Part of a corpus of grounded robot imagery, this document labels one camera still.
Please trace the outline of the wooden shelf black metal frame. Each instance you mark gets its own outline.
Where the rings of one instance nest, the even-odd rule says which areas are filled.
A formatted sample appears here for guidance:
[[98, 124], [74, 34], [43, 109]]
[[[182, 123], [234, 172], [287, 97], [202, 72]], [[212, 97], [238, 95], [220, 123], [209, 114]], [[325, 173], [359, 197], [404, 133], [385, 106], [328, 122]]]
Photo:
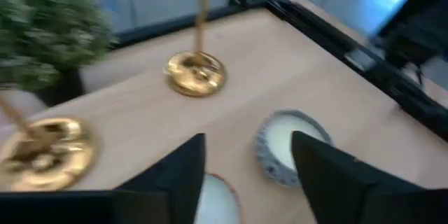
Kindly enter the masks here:
[[280, 185], [258, 162], [256, 135], [278, 110], [307, 114], [330, 146], [423, 188], [424, 224], [448, 224], [446, 110], [408, 76], [368, 81], [287, 22], [250, 10], [209, 25], [204, 51], [224, 64], [227, 81], [211, 96], [189, 97], [170, 87], [164, 68], [192, 41], [187, 29], [114, 50], [87, 70], [98, 91], [34, 115], [30, 122], [86, 122], [101, 152], [67, 189], [0, 192], [0, 224], [116, 224], [116, 188], [199, 133], [204, 175], [230, 184], [242, 224], [317, 223], [302, 184]]

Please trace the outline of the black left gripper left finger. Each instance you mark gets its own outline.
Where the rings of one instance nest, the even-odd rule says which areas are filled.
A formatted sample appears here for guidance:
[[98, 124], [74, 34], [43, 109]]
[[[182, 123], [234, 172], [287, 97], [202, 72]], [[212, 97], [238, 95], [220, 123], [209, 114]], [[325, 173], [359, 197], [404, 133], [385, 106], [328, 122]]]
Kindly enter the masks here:
[[205, 169], [205, 134], [191, 137], [119, 185], [115, 224], [193, 224]]

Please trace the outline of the green potted plant black pot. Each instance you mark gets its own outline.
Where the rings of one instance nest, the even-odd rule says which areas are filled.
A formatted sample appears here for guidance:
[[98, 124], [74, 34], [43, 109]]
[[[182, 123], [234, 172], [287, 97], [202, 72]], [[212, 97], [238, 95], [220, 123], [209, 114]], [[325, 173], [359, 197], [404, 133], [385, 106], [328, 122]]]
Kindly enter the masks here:
[[84, 95], [81, 68], [116, 42], [99, 0], [0, 0], [0, 89], [56, 106]]

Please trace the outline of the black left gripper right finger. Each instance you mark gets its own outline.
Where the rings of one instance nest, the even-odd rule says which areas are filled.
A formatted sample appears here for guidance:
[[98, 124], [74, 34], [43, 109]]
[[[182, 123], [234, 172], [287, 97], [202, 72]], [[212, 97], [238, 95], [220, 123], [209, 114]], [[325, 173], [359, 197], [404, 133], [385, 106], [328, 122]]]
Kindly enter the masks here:
[[298, 177], [318, 224], [424, 224], [423, 188], [303, 132], [292, 133]]

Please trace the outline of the tall gold candle holder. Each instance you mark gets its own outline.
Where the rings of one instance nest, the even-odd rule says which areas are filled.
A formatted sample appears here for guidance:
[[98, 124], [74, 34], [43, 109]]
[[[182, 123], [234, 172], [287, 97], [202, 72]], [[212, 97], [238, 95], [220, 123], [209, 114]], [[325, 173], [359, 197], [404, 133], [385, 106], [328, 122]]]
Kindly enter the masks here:
[[29, 122], [3, 97], [0, 109], [15, 126], [0, 139], [0, 192], [64, 190], [98, 160], [101, 140], [86, 122], [73, 117]]
[[204, 51], [204, 31], [208, 0], [199, 0], [195, 20], [195, 46], [171, 57], [164, 68], [170, 87], [185, 96], [208, 97], [219, 92], [227, 81], [224, 64]]

